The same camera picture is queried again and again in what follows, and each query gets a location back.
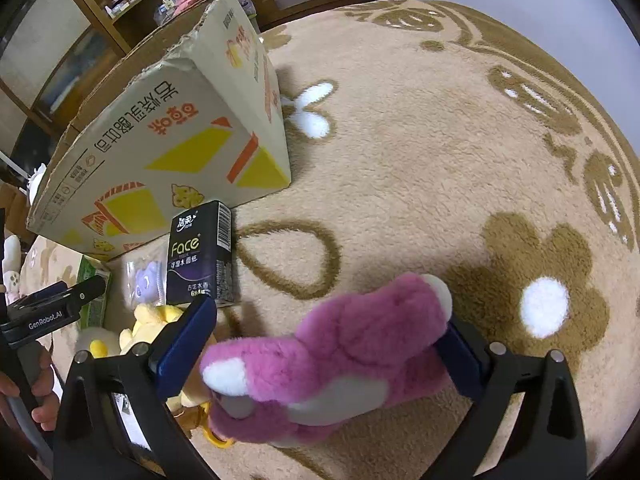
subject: barcode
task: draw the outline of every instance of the barcode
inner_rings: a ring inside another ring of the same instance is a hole
[[[231,211],[222,202],[218,203],[218,245],[231,252]]]

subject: white cardboard box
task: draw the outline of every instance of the white cardboard box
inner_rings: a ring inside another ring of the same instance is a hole
[[[179,32],[171,23],[84,102],[40,185],[30,230],[110,259],[168,232],[186,208],[213,199],[233,207],[290,184],[278,81],[238,1],[215,0],[161,59],[139,59],[162,52]]]

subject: black tissue package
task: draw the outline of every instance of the black tissue package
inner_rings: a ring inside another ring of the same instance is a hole
[[[171,222],[166,302],[191,303],[209,294],[217,306],[233,303],[231,212],[218,200],[180,213]]]

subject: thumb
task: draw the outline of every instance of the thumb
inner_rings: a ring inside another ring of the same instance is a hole
[[[17,397],[20,395],[18,386],[2,372],[0,372],[0,393],[9,397]]]

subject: blue gripper pad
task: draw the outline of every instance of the blue gripper pad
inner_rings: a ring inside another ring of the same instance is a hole
[[[451,323],[434,346],[458,393],[471,400],[479,400],[484,394],[480,363]]]
[[[156,351],[149,359],[151,371],[156,374],[156,393],[160,399],[166,400],[180,394],[216,327],[216,316],[215,301],[209,296],[201,296],[190,304],[178,321],[169,323],[162,329],[154,341],[159,343],[159,347],[154,349]]]

